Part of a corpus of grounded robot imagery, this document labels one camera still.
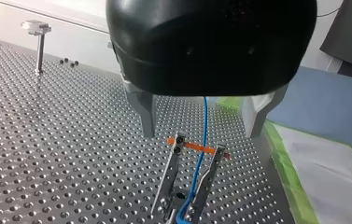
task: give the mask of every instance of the orange object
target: orange object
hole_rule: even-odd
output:
[[[174,137],[167,138],[167,144],[172,145],[174,142],[175,142]],[[216,150],[212,147],[204,147],[199,144],[194,144],[194,143],[189,143],[189,142],[185,142],[184,147],[195,149],[196,151],[203,151],[204,153],[208,153],[208,154],[214,154],[216,152]],[[229,159],[231,157],[231,154],[224,153],[224,157],[226,159]]]

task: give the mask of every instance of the blue cable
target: blue cable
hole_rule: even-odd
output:
[[[207,139],[207,120],[208,120],[207,99],[204,97],[204,126],[203,126],[203,146],[204,147]],[[184,216],[185,216],[185,212],[187,211],[188,205],[190,204],[193,197],[195,196],[196,182],[199,175],[199,169],[202,165],[203,157],[204,157],[204,152],[201,152],[201,154],[199,155],[198,162],[196,163],[195,172],[193,173],[192,185],[190,187],[190,193],[188,194],[188,198],[184,202],[184,204],[182,204],[182,207],[178,210],[178,213],[176,214],[177,224],[190,224],[190,222],[184,220]]]

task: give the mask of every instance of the cable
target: cable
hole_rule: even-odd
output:
[[[336,8],[334,11],[329,12],[329,13],[327,13],[327,14],[318,15],[318,17],[326,17],[326,16],[330,16],[330,14],[333,14],[333,13],[337,12],[339,9],[340,9],[340,7]]]
[[[207,112],[207,99],[204,97],[204,126],[203,126],[203,146],[205,147],[207,140],[207,121],[208,121],[208,112]],[[178,210],[176,214],[176,223],[177,224],[190,224],[188,221],[184,220],[185,212],[187,211],[188,205],[192,201],[195,196],[196,182],[199,175],[199,169],[202,165],[202,161],[204,158],[204,152],[201,152],[199,155],[199,159],[196,163],[195,172],[193,173],[192,185],[190,186],[190,193],[188,194],[187,200],[182,204],[181,208]]]

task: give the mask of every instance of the white wall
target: white wall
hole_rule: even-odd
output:
[[[327,14],[334,11],[342,4],[343,0],[317,0],[317,15]],[[312,40],[301,62],[302,66],[316,68],[329,72],[337,72],[342,61],[319,50],[337,12],[327,17],[317,18],[316,29]]]
[[[27,20],[44,21],[52,27],[46,34],[45,53],[120,73],[115,54],[107,47],[109,34],[3,4],[0,4],[0,40],[36,49],[37,37],[21,28],[21,23]]]
[[[342,1],[317,0],[318,15],[335,10],[342,4]],[[105,0],[0,0],[0,2],[25,7],[50,16],[45,17],[0,4],[0,39],[35,49],[36,38],[26,34],[20,28],[20,23],[32,19],[46,21],[52,27],[52,33],[47,35],[45,52],[59,57],[68,57],[71,60],[79,60],[81,63],[111,72],[120,72],[114,53],[106,48],[109,34],[106,34],[105,8],[100,7],[104,5]],[[335,16],[336,13],[328,17],[317,18],[316,30],[303,57],[302,66],[331,72],[339,69],[340,60],[333,59],[319,50]]]

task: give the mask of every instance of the perforated metal table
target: perforated metal table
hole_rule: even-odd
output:
[[[200,99],[157,97],[156,137],[142,138],[119,77],[45,59],[38,77],[32,50],[0,41],[0,224],[162,223],[149,211],[165,139],[181,130],[201,141]],[[218,169],[201,223],[292,223],[275,168],[259,156],[267,147],[245,138],[235,111],[211,105],[208,144],[216,142],[232,158]],[[182,188],[197,157],[183,155]]]

